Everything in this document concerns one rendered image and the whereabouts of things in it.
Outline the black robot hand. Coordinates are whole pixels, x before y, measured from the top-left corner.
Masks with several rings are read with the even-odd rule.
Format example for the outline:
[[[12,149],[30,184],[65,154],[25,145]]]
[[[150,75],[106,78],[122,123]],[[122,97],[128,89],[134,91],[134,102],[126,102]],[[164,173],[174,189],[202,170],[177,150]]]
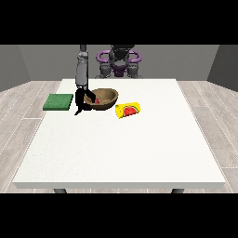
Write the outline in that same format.
[[[89,89],[84,90],[79,87],[75,92],[75,104],[78,107],[78,110],[75,114],[79,114],[81,111],[91,111],[92,108],[84,102],[84,96],[88,96],[92,102],[95,102],[96,95],[91,92]]]

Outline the yellow cup with melon print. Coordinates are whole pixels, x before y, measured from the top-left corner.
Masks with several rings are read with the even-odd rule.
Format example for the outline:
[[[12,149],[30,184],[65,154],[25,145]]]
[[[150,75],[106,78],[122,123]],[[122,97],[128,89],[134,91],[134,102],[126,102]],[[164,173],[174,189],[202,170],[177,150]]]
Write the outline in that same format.
[[[116,116],[121,119],[140,112],[140,106],[137,102],[128,102],[115,105]]]

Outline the green square pad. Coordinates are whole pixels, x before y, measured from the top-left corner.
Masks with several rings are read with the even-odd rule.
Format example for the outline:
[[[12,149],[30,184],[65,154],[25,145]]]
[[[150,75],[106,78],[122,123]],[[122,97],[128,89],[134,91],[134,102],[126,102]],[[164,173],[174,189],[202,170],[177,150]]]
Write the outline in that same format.
[[[73,94],[50,94],[43,106],[44,111],[68,111]]]

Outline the brown wooden bowl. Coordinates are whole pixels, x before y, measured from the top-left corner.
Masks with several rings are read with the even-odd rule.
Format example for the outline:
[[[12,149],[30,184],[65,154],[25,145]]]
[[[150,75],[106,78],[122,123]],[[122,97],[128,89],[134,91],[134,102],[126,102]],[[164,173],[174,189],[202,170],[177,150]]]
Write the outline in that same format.
[[[93,110],[105,111],[110,109],[118,99],[118,92],[112,88],[97,88],[93,90],[96,98],[99,100],[98,103],[93,103],[88,96],[84,96],[84,101]]]

